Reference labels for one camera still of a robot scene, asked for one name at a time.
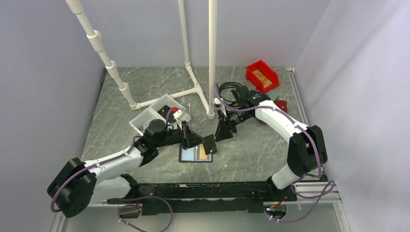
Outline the white plastic divided tray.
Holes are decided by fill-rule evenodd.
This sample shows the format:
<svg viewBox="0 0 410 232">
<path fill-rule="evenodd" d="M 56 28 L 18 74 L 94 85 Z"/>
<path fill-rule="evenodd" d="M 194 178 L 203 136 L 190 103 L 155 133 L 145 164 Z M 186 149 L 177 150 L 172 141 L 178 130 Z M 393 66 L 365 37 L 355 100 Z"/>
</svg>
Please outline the white plastic divided tray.
<svg viewBox="0 0 410 232">
<path fill-rule="evenodd" d="M 143 112 L 141 112 L 139 115 L 133 118 L 129 122 L 129 125 L 136 131 L 137 134 L 143 135 L 143 133 L 148 128 L 152 120 L 160 119 L 163 122 L 166 121 L 166 118 L 163 118 L 161 115 L 157 113 L 157 111 L 165 105 L 168 105 L 171 108 L 184 108 L 188 112 L 188 110 L 184 106 L 182 106 L 180 103 L 174 100 L 170 95 L 164 94 L 153 104 L 151 104 L 148 108 L 146 108 Z M 175 121 L 175 119 L 173 118 L 173 113 L 170 114 L 168 118 L 168 123 L 169 125 L 172 125 L 174 128 L 176 128 L 177 125 L 180 125 L 180 122 Z"/>
</svg>

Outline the gold card in bin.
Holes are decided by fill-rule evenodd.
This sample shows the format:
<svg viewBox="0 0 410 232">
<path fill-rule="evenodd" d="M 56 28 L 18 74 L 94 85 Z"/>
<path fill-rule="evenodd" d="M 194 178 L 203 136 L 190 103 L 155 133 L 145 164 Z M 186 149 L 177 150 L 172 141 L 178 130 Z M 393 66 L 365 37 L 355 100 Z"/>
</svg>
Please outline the gold card in bin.
<svg viewBox="0 0 410 232">
<path fill-rule="evenodd" d="M 267 78 L 262 79 L 263 88 L 268 88 L 273 84 L 273 82 Z"/>
</svg>

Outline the white PVC pipe frame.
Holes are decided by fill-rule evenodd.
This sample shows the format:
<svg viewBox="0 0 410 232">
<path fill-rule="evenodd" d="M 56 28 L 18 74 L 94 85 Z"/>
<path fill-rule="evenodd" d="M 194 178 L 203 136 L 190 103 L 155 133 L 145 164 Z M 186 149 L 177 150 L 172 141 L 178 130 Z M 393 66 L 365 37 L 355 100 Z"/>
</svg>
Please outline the white PVC pipe frame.
<svg viewBox="0 0 410 232">
<path fill-rule="evenodd" d="M 92 6 L 96 6 L 98 1 L 93 0 L 88 2 L 85 6 L 82 0 L 67 0 L 66 4 L 70 8 L 71 12 L 77 18 L 79 24 L 84 30 L 84 36 L 90 42 L 94 52 L 99 56 L 103 68 L 108 72 L 110 78 L 117 86 L 120 91 L 124 102 L 127 104 L 131 110 L 139 110 L 150 106 L 156 100 L 152 97 L 150 100 L 137 100 L 136 86 L 131 86 L 126 83 L 125 79 L 119 74 L 117 63 L 114 59 L 109 57 L 109 52 L 113 49 L 105 49 L 103 45 L 103 32 L 99 32 L 92 25 L 93 22 L 97 21 L 97 13 L 103 13 L 108 19 L 114 19 L 111 23 L 109 20 L 103 20 L 106 26 L 103 27 L 103 31 L 107 31 L 109 26 L 117 26 L 119 32 L 118 40 L 121 42 L 130 42 L 130 36 L 136 36 L 131 29 L 133 23 L 131 20 L 133 17 L 126 16 L 127 13 L 139 13 L 141 15 L 140 19 L 137 19 L 134 25 L 137 28 L 142 29 L 144 26 L 153 26 L 154 20 L 164 19 L 165 23 L 163 26 L 155 26 L 155 29 L 164 29 L 170 26 L 170 32 L 164 32 L 163 35 L 170 35 L 172 38 L 176 39 L 176 51 L 170 51 L 165 53 L 165 58 L 161 58 L 159 55 L 159 50 L 154 51 L 152 64 L 160 64 L 165 61 L 167 64 L 171 64 L 171 55 L 175 54 L 176 64 L 181 64 L 183 70 L 185 70 L 189 79 L 192 81 L 192 87 L 187 90 L 174 91 L 170 95 L 172 98 L 179 98 L 188 95 L 196 94 L 201 104 L 204 106 L 205 114 L 209 119 L 215 117 L 214 113 L 209 109 L 209 94 L 208 84 L 200 84 L 199 76 L 194 73 L 194 66 L 200 65 L 198 60 L 199 54 L 194 53 L 193 49 L 193 7 L 196 1 L 190 0 L 102 0 L 102 8 L 98 8 L 96 11 L 92 12 L 92 19 L 89 19 L 86 15 L 87 11 L 91 9 Z"/>
</svg>

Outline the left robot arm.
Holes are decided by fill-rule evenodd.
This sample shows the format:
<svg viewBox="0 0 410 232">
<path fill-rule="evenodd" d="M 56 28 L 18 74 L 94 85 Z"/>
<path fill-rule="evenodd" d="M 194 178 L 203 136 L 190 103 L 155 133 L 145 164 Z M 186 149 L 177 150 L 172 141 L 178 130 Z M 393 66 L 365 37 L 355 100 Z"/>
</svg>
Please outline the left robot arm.
<svg viewBox="0 0 410 232">
<path fill-rule="evenodd" d="M 205 137 L 192 131 L 186 121 L 169 129 L 165 121 L 154 119 L 143 135 L 134 136 L 131 144 L 117 153 L 94 160 L 69 160 L 47 188 L 52 199 L 50 209 L 72 218 L 91 203 L 94 193 L 102 191 L 104 184 L 122 187 L 114 198 L 132 203 L 138 199 L 139 189 L 125 177 L 113 178 L 115 175 L 153 161 L 159 147 L 180 144 L 189 149 L 205 142 Z"/>
</svg>

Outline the mint green card holder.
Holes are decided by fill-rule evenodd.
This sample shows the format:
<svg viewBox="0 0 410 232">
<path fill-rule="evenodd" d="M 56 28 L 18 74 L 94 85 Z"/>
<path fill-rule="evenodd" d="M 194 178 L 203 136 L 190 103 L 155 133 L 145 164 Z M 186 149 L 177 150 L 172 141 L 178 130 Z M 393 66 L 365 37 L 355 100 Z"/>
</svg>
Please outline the mint green card holder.
<svg viewBox="0 0 410 232">
<path fill-rule="evenodd" d="M 271 90 L 271 91 L 267 92 L 267 95 L 273 101 L 275 101 L 276 99 L 278 99 L 280 97 L 280 93 L 275 91 L 275 90 Z"/>
</svg>

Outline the gold card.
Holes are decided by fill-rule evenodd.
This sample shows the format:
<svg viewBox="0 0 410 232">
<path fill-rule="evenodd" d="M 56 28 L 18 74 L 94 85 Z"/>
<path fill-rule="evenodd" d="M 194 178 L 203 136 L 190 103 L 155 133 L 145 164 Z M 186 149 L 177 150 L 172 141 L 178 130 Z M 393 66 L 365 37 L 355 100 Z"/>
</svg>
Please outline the gold card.
<svg viewBox="0 0 410 232">
<path fill-rule="evenodd" d="M 259 70 L 255 70 L 253 72 L 255 74 L 256 77 L 258 77 L 258 79 L 260 81 L 262 81 L 263 78 L 267 78 L 262 72 L 260 72 Z"/>
<path fill-rule="evenodd" d="M 203 144 L 196 147 L 195 160 L 208 160 L 208 155 L 205 152 Z"/>
<path fill-rule="evenodd" d="M 263 88 L 268 88 L 273 84 L 273 82 L 267 78 L 262 79 Z"/>
</svg>

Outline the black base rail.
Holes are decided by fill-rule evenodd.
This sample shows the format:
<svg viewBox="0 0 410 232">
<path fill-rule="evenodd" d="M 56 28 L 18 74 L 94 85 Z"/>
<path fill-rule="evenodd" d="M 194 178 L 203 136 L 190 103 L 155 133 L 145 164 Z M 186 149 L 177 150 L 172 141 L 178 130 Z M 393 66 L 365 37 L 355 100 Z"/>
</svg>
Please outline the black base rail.
<svg viewBox="0 0 410 232">
<path fill-rule="evenodd" d="M 144 216 L 168 213 L 247 211 L 262 213 L 279 202 L 295 202 L 286 187 L 277 190 L 267 181 L 140 184 L 125 197 L 111 197 L 108 204 L 139 203 Z"/>
</svg>

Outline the red leather card holder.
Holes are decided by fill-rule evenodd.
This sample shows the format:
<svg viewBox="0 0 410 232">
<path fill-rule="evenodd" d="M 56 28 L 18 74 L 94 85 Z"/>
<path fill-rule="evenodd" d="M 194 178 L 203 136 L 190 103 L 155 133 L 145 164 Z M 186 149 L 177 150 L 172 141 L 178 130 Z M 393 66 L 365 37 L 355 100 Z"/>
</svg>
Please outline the red leather card holder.
<svg viewBox="0 0 410 232">
<path fill-rule="evenodd" d="M 287 101 L 285 100 L 275 100 L 274 101 L 275 105 L 279 107 L 282 111 L 285 113 L 288 113 L 288 104 Z"/>
</svg>

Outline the red plastic bin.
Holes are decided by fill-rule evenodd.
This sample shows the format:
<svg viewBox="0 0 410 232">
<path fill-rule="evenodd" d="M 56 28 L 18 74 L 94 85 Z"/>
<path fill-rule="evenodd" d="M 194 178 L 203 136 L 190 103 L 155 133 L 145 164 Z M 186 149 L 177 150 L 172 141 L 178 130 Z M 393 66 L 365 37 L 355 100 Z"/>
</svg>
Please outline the red plastic bin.
<svg viewBox="0 0 410 232">
<path fill-rule="evenodd" d="M 262 93 L 267 93 L 280 85 L 278 74 L 263 60 L 246 66 L 245 77 Z"/>
</svg>

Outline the black VIP card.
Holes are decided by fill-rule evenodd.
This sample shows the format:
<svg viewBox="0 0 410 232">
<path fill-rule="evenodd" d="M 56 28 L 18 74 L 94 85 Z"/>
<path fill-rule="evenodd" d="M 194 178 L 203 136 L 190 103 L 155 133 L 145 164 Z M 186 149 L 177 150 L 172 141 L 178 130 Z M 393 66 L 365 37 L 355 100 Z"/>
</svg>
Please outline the black VIP card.
<svg viewBox="0 0 410 232">
<path fill-rule="evenodd" d="M 206 155 L 215 154 L 217 152 L 218 149 L 213 134 L 204 137 L 203 147 Z"/>
</svg>

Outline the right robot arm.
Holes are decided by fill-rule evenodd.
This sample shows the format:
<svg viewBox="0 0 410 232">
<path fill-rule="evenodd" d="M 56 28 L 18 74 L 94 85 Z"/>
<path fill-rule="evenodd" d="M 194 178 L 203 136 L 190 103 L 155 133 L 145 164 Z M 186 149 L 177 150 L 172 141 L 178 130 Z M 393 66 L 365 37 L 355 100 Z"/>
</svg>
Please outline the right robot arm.
<svg viewBox="0 0 410 232">
<path fill-rule="evenodd" d="M 270 126 L 288 143 L 286 164 L 269 179 L 272 183 L 266 188 L 269 199 L 279 200 L 284 196 L 285 188 L 305 176 L 310 176 L 313 170 L 318 170 L 316 178 L 321 177 L 322 166 L 328 157 L 320 127 L 297 121 L 281 110 L 268 95 L 252 93 L 246 86 L 232 91 L 238 103 L 237 108 L 222 99 L 217 84 L 214 84 L 213 88 L 216 104 L 221 106 L 218 110 L 216 142 L 233 138 L 237 133 L 236 126 L 253 117 Z"/>
</svg>

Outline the black leather card holder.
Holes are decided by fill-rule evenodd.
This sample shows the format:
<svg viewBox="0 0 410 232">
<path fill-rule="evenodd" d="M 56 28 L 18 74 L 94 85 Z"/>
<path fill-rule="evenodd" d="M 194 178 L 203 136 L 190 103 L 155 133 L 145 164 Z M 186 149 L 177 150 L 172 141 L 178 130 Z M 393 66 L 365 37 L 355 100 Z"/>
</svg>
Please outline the black leather card holder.
<svg viewBox="0 0 410 232">
<path fill-rule="evenodd" d="M 199 162 L 207 163 L 212 162 L 213 155 L 206 154 L 203 144 L 183 149 L 182 146 L 179 148 L 178 162 Z"/>
</svg>

